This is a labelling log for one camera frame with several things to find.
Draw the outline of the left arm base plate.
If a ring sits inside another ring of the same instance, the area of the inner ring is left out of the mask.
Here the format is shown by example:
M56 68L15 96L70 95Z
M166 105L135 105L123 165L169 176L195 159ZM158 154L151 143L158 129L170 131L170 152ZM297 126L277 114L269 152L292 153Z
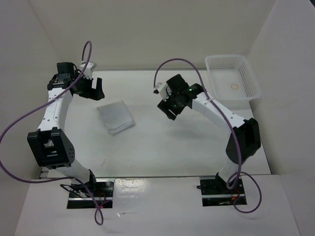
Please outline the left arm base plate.
M87 190L81 185L60 184L60 187L69 193L67 209L88 209L96 208L92 197ZM97 178L94 189L91 193L100 208L112 208L114 179Z

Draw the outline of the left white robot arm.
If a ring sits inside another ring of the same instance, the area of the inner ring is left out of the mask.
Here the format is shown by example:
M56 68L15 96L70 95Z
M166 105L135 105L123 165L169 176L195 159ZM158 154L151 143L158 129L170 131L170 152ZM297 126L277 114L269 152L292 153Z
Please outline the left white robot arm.
M71 62L59 62L57 74L47 85L50 105L36 131L27 136L28 144L39 166L56 170L72 177L72 188L86 196L97 193L98 184L92 170L83 167L75 158L75 148L64 132L69 105L75 94L80 97L101 100L102 79L97 78L92 87L94 62L84 62L76 68Z

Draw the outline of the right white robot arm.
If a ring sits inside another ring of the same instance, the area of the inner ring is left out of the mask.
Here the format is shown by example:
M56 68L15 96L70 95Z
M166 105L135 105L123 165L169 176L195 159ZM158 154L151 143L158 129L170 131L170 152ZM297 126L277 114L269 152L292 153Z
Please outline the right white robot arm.
M162 100L157 107L170 120L188 107L213 122L227 136L227 161L216 175L216 189L227 193L237 186L241 167L261 147L258 122L245 119L212 99L200 84L189 85L180 74L165 83L154 82L154 93Z

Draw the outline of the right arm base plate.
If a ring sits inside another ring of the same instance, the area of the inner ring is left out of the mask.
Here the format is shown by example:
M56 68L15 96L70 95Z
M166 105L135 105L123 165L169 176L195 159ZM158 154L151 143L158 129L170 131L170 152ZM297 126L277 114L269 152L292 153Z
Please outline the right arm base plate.
M229 190L226 185L216 180L215 176L201 177L196 187L201 192L202 205L204 207L246 205L246 195L242 179L239 179L236 188Z

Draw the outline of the white fabric skirt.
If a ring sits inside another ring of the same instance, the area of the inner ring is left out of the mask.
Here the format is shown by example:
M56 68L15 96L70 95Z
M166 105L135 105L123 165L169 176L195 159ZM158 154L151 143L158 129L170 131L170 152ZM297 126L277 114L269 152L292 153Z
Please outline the white fabric skirt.
M115 136L135 126L127 105L123 100L96 108L102 123L111 136Z

